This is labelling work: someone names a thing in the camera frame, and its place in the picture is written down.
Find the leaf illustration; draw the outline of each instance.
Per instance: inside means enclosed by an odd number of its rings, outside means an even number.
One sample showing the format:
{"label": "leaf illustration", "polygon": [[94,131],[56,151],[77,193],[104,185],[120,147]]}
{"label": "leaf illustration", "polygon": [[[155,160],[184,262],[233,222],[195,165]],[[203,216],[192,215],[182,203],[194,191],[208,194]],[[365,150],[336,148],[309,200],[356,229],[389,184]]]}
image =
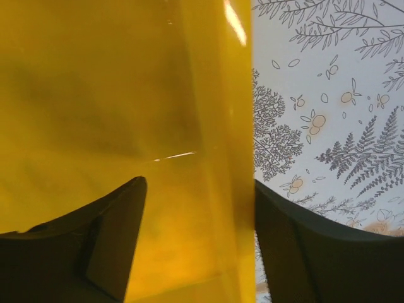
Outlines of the leaf illustration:
{"label": "leaf illustration", "polygon": [[301,131],[276,123],[276,118],[285,112],[285,102],[278,93],[259,85],[258,78],[258,71],[253,69],[254,166],[268,181],[291,168],[293,157],[302,153],[303,144]]}
{"label": "leaf illustration", "polygon": [[321,94],[321,101],[322,103],[328,103],[328,96],[326,93]]}
{"label": "leaf illustration", "polygon": [[272,60],[272,66],[273,66],[274,68],[276,68],[276,69],[280,69],[279,64],[278,64],[275,60]]}
{"label": "leaf illustration", "polygon": [[311,122],[311,119],[310,119],[309,117],[300,116],[300,118],[301,118],[304,122]]}
{"label": "leaf illustration", "polygon": [[377,18],[377,7],[376,7],[376,5],[374,3],[373,3],[373,13]]}
{"label": "leaf illustration", "polygon": [[352,78],[352,90],[353,90],[353,92],[355,92],[355,90],[356,90],[356,81],[353,78]]}
{"label": "leaf illustration", "polygon": [[288,67],[290,67],[290,68],[294,68],[296,65],[298,65],[300,63],[300,60],[299,59],[294,59],[294,60],[292,60],[289,64],[288,64]]}
{"label": "leaf illustration", "polygon": [[398,134],[396,107],[384,125],[378,136],[374,133],[377,117],[374,116],[365,127],[362,136],[357,143],[350,133],[344,147],[337,141],[333,149],[329,148],[325,153],[316,157],[316,160],[330,163],[330,170],[337,170],[337,179],[348,169],[350,172],[344,180],[346,184],[351,178],[356,179],[351,183],[353,189],[367,179],[370,181],[359,193],[374,189],[379,190],[374,195],[378,197],[395,186],[404,183],[404,129]]}
{"label": "leaf illustration", "polygon": [[377,220],[382,222],[382,221],[385,221],[385,220],[388,220],[389,218],[391,218],[392,215],[393,215],[392,211],[380,209],[377,212]]}
{"label": "leaf illustration", "polygon": [[335,55],[333,60],[330,62],[330,66],[333,65],[337,59],[338,59],[338,55]]}
{"label": "leaf illustration", "polygon": [[333,27],[335,26],[335,20],[333,15],[330,15],[330,19],[331,19],[331,24],[333,25]]}

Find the orange dot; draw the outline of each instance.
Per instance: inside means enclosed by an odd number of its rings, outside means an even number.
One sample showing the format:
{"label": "orange dot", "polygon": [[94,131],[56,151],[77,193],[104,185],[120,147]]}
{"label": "orange dot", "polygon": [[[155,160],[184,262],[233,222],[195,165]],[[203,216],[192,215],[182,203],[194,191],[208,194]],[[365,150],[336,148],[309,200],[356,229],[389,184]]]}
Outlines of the orange dot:
{"label": "orange dot", "polygon": [[297,101],[297,106],[302,107],[304,105],[304,100],[300,99]]}
{"label": "orange dot", "polygon": [[338,71],[338,66],[337,65],[332,65],[330,68],[330,74],[335,74],[336,71]]}
{"label": "orange dot", "polygon": [[387,102],[389,102],[390,97],[388,95],[383,95],[380,97],[380,103],[382,104],[386,104]]}
{"label": "orange dot", "polygon": [[303,180],[297,179],[292,183],[292,187],[299,188],[303,185]]}
{"label": "orange dot", "polygon": [[320,128],[312,127],[309,132],[312,135],[318,134],[320,132]]}
{"label": "orange dot", "polygon": [[316,116],[312,121],[313,126],[316,126],[317,128],[320,128],[325,123],[326,123],[326,118],[323,115]]}
{"label": "orange dot", "polygon": [[289,193],[295,194],[295,193],[297,193],[298,190],[299,190],[299,188],[291,187],[291,188],[289,189]]}
{"label": "orange dot", "polygon": [[346,92],[342,95],[341,97],[341,102],[342,103],[348,103],[349,101],[352,100],[352,93]]}

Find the yellow liquid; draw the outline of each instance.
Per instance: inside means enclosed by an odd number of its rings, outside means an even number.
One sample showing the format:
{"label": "yellow liquid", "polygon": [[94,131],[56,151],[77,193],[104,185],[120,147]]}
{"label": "yellow liquid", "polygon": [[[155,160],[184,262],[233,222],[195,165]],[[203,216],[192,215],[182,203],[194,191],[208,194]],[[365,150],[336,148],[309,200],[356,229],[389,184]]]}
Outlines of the yellow liquid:
{"label": "yellow liquid", "polygon": [[[25,231],[143,175],[148,196],[126,301],[253,302],[241,285],[249,253],[235,221],[252,206],[232,200],[228,134],[214,127],[226,127],[215,120],[226,105],[214,110],[214,100],[196,97],[198,61],[184,34],[190,4],[1,4],[0,232]],[[253,267],[247,284],[252,276]]]}

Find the botanical print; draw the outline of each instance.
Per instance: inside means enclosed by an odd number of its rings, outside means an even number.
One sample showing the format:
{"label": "botanical print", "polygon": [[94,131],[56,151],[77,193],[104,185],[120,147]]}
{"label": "botanical print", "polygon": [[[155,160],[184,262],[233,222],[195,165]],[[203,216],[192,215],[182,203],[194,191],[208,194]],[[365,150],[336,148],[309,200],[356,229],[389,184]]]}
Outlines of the botanical print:
{"label": "botanical print", "polygon": [[264,181],[284,174],[302,153],[299,130],[277,125],[276,118],[285,113],[285,101],[277,92],[258,85],[259,73],[252,71],[254,92],[254,166],[261,169]]}
{"label": "botanical print", "polygon": [[[257,0],[252,9],[259,17],[274,18],[293,28],[290,41],[301,45],[301,51],[325,50],[355,36],[353,51],[361,53],[361,59],[391,57],[384,72],[389,76],[383,82],[388,91],[404,84],[404,60],[395,57],[404,44],[404,9],[392,0]],[[401,18],[389,18],[392,13]]]}
{"label": "botanical print", "polygon": [[314,109],[311,110],[310,117],[301,116],[304,122],[309,125],[302,126],[302,129],[308,129],[309,133],[306,135],[306,140],[311,144],[311,137],[317,135],[323,126],[326,124],[326,118],[323,115],[317,115]]}
{"label": "botanical print", "polygon": [[398,107],[391,112],[380,134],[375,133],[377,116],[374,116],[357,142],[353,133],[349,133],[343,145],[336,141],[316,159],[330,164],[330,170],[337,170],[337,179],[347,173],[344,184],[350,182],[351,189],[362,186],[358,196],[376,189],[376,198],[394,186],[402,186],[404,125],[398,127],[397,111]]}
{"label": "botanical print", "polygon": [[[252,11],[255,178],[332,221],[404,236],[404,1]],[[257,302],[271,302],[256,245]]]}

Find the leaf drawing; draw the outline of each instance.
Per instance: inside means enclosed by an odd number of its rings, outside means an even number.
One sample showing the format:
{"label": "leaf drawing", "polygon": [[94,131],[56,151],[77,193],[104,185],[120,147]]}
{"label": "leaf drawing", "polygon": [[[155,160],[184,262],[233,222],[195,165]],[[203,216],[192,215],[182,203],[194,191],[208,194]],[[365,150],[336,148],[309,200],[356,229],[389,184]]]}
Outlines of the leaf drawing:
{"label": "leaf drawing", "polygon": [[307,209],[326,217],[329,213],[339,213],[341,215],[355,215],[360,211],[365,211],[376,205],[376,200],[370,198],[354,203],[353,199],[344,199],[337,203],[336,198],[331,196],[324,203],[309,206]]}
{"label": "leaf drawing", "polygon": [[278,125],[276,118],[285,112],[283,98],[271,89],[258,84],[259,73],[252,70],[254,92],[254,166],[263,173],[265,181],[277,174],[285,174],[302,153],[301,131],[288,125]]}
{"label": "leaf drawing", "polygon": [[300,63],[300,59],[294,59],[292,61],[289,62],[288,67],[290,68],[294,68],[296,65],[298,65]]}
{"label": "leaf drawing", "polygon": [[400,130],[397,125],[397,111],[398,107],[391,112],[381,133],[375,134],[377,117],[374,116],[357,142],[350,133],[343,146],[335,142],[332,149],[327,149],[316,160],[330,164],[330,170],[337,171],[337,179],[346,174],[344,184],[349,182],[351,189],[362,185],[358,196],[378,187],[376,198],[403,185],[404,128]]}
{"label": "leaf drawing", "polygon": [[337,59],[338,59],[338,55],[335,55],[333,60],[330,62],[330,66],[333,65]]}
{"label": "leaf drawing", "polygon": [[322,103],[328,103],[328,96],[326,93],[321,94],[321,101]]}
{"label": "leaf drawing", "polygon": [[275,60],[272,60],[272,66],[273,66],[274,68],[276,68],[276,69],[280,69],[279,64],[278,64]]}
{"label": "leaf drawing", "polygon": [[[268,16],[293,28],[295,34],[290,41],[299,44],[301,51],[314,47],[325,50],[348,37],[355,37],[362,44],[354,49],[362,59],[377,55],[387,57],[403,50],[404,10],[390,1],[258,0],[252,10],[258,12],[258,17]],[[384,22],[379,19],[382,13],[388,16],[394,11],[403,19],[390,18]],[[389,91],[393,87],[398,90],[404,84],[403,71],[396,69],[402,61],[393,64],[394,75],[383,83]]]}

